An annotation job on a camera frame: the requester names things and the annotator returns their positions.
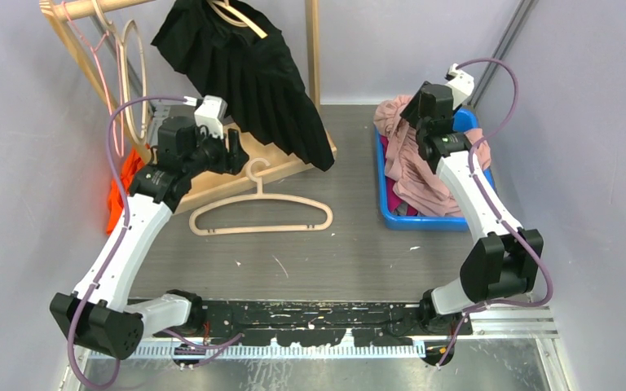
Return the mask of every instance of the blue plastic bin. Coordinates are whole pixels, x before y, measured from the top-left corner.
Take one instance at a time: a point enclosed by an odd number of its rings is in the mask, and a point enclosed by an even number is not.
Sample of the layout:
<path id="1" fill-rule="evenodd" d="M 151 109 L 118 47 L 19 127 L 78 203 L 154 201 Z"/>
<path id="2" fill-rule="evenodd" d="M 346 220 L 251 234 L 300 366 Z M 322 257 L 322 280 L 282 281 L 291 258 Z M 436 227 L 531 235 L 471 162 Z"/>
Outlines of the blue plastic bin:
<path id="1" fill-rule="evenodd" d="M 453 129 L 456 132 L 465 132 L 478 128 L 476 116 L 463 108 L 455 114 Z M 467 231 L 469 227 L 463 217 L 418 217 L 418 216 L 395 216 L 387 207 L 387 186 L 385 177 L 385 156 L 382 153 L 380 134 L 376 129 L 376 159 L 378 184 L 380 185 L 380 211 L 385 218 L 385 225 L 391 230 L 398 231 Z M 495 189 L 491 170 L 484 172 L 486 180 Z"/>

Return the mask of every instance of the clothes hanger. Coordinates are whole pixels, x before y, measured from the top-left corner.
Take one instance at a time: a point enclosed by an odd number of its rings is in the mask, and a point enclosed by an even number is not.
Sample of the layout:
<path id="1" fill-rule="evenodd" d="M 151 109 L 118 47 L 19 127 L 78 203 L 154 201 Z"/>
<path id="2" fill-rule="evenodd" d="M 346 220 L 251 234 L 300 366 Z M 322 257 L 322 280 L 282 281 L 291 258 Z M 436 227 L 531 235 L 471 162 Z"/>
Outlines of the clothes hanger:
<path id="1" fill-rule="evenodd" d="M 206 1 L 209 4 L 209 6 L 212 8 L 214 13 L 219 15 L 219 17 L 222 18 L 227 23 L 229 23 L 229 24 L 231 24 L 233 26 L 236 26 L 236 27 L 248 27 L 251 30 L 253 30 L 253 32 L 256 33 L 256 35 L 258 35 L 260 37 L 260 39 L 263 39 L 263 38 L 267 37 L 267 33 L 265 33 L 265 31 L 263 31 L 257 24 L 255 24 L 246 15 L 242 14 L 239 10 L 237 10 L 234 7 L 230 6 L 229 5 L 229 0 L 224 0 L 224 1 L 220 1 L 220 0 L 206 0 Z M 230 13 L 232 13 L 239 20 L 232 19 L 229 15 L 225 14 L 224 12 L 222 12 L 222 10 L 219 9 L 220 7 L 223 8 L 224 10 L 229 11 Z"/>
<path id="2" fill-rule="evenodd" d="M 121 96 L 119 99 L 121 102 L 119 104 L 123 104 L 130 100 L 130 82 L 128 80 L 128 50 L 126 49 L 126 43 L 128 41 L 128 34 L 131 30 L 135 31 L 136 42 L 138 43 L 138 52 L 140 54 L 140 76 L 143 82 L 143 96 L 148 94 L 148 76 L 145 67 L 145 53 L 143 51 L 143 40 L 140 37 L 140 33 L 138 31 L 138 25 L 135 23 L 135 20 L 129 20 L 126 22 L 121 34 L 118 33 L 116 25 L 107 19 L 107 16 L 102 11 L 102 7 L 99 5 L 98 0 L 91 0 L 92 7 L 95 9 L 95 15 L 97 19 L 102 24 L 104 29 L 106 29 L 109 33 L 112 34 L 114 40 L 117 45 L 117 62 L 119 67 L 119 85 L 121 86 Z M 126 114 L 129 133 L 134 143 L 139 145 L 145 145 L 147 143 L 148 137 L 148 127 L 149 127 L 149 102 L 143 101 L 142 103 L 142 114 L 141 114 L 141 124 L 140 124 L 140 132 L 137 131 L 137 127 L 135 125 L 135 117 L 133 116 L 133 108 L 129 106 L 124 109 L 124 113 Z"/>
<path id="3" fill-rule="evenodd" d="M 327 229 L 333 223 L 333 211 L 326 204 L 318 201 L 309 200 L 307 198 L 299 197 L 297 195 L 288 194 L 276 194 L 276 193 L 264 193 L 262 192 L 262 177 L 256 177 L 253 175 L 253 165 L 262 162 L 265 166 L 269 167 L 270 162 L 262 157 L 252 159 L 246 165 L 246 177 L 256 183 L 255 194 L 236 195 L 233 197 L 225 198 L 224 200 L 215 201 L 212 204 L 202 206 L 191 213 L 188 219 L 188 225 L 191 227 L 191 231 L 199 236 L 209 235 L 228 235 L 228 234 L 247 234 L 256 232 L 291 232 L 291 231 L 322 231 Z M 209 212 L 212 209 L 219 208 L 220 206 L 235 204 L 242 201 L 250 200 L 281 200 L 296 202 L 299 204 L 310 205 L 318 209 L 322 209 L 327 218 L 322 224 L 295 224 L 290 226 L 242 226 L 237 228 L 209 228 L 203 230 L 197 227 L 196 219 L 203 213 Z"/>

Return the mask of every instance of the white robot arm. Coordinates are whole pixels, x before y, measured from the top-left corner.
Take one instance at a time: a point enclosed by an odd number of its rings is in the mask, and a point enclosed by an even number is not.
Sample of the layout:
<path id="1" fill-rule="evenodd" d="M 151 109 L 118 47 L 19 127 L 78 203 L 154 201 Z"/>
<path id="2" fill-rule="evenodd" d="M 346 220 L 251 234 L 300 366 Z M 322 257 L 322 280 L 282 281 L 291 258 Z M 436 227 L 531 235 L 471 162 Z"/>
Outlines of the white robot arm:
<path id="1" fill-rule="evenodd" d="M 538 266 L 501 224 L 507 221 L 540 256 L 543 239 L 537 230 L 525 230 L 485 181 L 483 192 L 472 178 L 484 178 L 476 156 L 469 167 L 471 142 L 452 130 L 453 113 L 471 95 L 474 79 L 453 64 L 445 85 L 424 83 L 402 117 L 417 129 L 419 154 L 445 183 L 459 204 L 469 226 L 474 247 L 460 270 L 460 277 L 424 294 L 421 308 L 426 323 L 460 314 L 475 303 L 511 297 L 533 289 Z M 493 209 L 500 213 L 498 217 Z"/>
<path id="2" fill-rule="evenodd" d="M 76 326 L 76 345 L 124 359 L 144 337 L 169 327 L 186 331 L 202 327 L 205 314 L 202 300 L 195 294 L 174 290 L 157 299 L 127 305 L 130 287 L 150 245 L 191 189 L 191 179 L 205 171 L 238 174 L 249 159 L 240 149 L 237 130 L 230 130 L 228 143 L 224 139 L 223 100 L 205 96 L 196 106 L 194 118 L 171 117 L 162 123 L 156 162 L 144 166 L 134 176 L 128 210 L 102 252 L 71 294 L 57 293 L 51 301 L 50 312 L 65 335 L 76 308 L 84 305 Z M 127 227 L 125 213 L 130 213 Z M 125 236 L 117 244 L 124 230 Z M 81 303 L 82 293 L 95 284 L 95 276 L 112 252 L 112 260 L 90 299 Z"/>

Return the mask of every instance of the gray wall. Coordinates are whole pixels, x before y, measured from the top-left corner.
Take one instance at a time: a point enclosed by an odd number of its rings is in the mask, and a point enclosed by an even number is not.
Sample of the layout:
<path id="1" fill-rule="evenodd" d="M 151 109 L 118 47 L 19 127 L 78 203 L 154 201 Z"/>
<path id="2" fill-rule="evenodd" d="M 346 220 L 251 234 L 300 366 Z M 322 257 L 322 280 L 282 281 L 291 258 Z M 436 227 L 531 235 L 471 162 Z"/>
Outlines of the gray wall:
<path id="1" fill-rule="evenodd" d="M 580 389 L 626 389 L 626 2 L 539 2 L 506 60 L 522 100 L 492 142 L 500 194 L 544 235 Z M 511 93 L 499 72 L 485 128 Z"/>
<path id="2" fill-rule="evenodd" d="M 106 117 L 37 2 L 0 2 L 0 390 L 61 379 L 48 306 L 104 243 Z"/>
<path id="3" fill-rule="evenodd" d="M 174 2 L 160 0 L 120 10 L 139 22 L 150 42 Z M 249 0 L 284 32 L 308 85 L 304 0 Z M 517 0 L 320 1 L 320 92 L 323 103 L 380 103 L 413 94 L 424 80 L 442 80 L 452 62 L 490 55 Z M 154 48 L 145 50 L 155 70 L 153 92 L 191 94 Z M 479 67 L 473 70 L 480 75 Z"/>

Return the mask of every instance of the black skirt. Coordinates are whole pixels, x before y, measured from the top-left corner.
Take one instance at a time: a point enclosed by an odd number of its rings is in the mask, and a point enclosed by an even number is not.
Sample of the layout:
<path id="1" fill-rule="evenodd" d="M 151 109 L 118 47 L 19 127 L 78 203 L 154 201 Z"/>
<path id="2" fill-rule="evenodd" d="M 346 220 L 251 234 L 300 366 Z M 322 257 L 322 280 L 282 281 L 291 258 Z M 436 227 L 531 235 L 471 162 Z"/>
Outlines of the black skirt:
<path id="1" fill-rule="evenodd" d="M 226 115 L 260 143 L 329 169 L 334 157 L 323 122 L 281 31 L 249 5 L 230 5 L 267 37 L 227 23 L 205 1 L 177 0 L 152 44 L 201 94 L 225 99 Z"/>

